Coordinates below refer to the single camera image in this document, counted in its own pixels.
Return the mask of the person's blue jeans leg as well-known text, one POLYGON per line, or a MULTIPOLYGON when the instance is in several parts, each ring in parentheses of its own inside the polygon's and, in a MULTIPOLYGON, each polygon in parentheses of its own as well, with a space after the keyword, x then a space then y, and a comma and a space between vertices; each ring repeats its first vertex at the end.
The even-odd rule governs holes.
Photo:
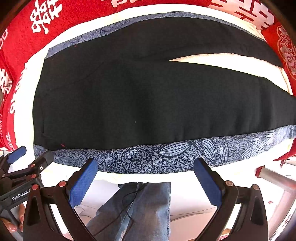
POLYGON ((87 228, 96 240, 169 240, 170 183, 126 183, 87 228))

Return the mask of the red embroidered cushion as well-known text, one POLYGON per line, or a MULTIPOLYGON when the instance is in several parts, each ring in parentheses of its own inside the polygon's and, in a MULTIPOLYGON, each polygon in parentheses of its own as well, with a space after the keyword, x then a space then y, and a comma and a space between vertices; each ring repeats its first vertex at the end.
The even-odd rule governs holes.
POLYGON ((278 55, 295 96, 295 45, 279 22, 261 31, 267 44, 278 55))

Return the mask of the red sofa cover with characters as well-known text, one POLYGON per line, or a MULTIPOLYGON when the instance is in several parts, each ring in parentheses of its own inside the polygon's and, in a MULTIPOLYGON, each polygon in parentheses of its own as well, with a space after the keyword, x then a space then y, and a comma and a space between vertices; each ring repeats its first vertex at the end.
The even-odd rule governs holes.
POLYGON ((84 22, 115 16, 139 7, 155 6, 165 11, 200 10, 211 8, 233 15, 264 30, 277 19, 262 1, 29 1, 1 33, 1 149, 17 148, 14 128, 15 100, 18 82, 23 77, 27 61, 66 30, 84 22))

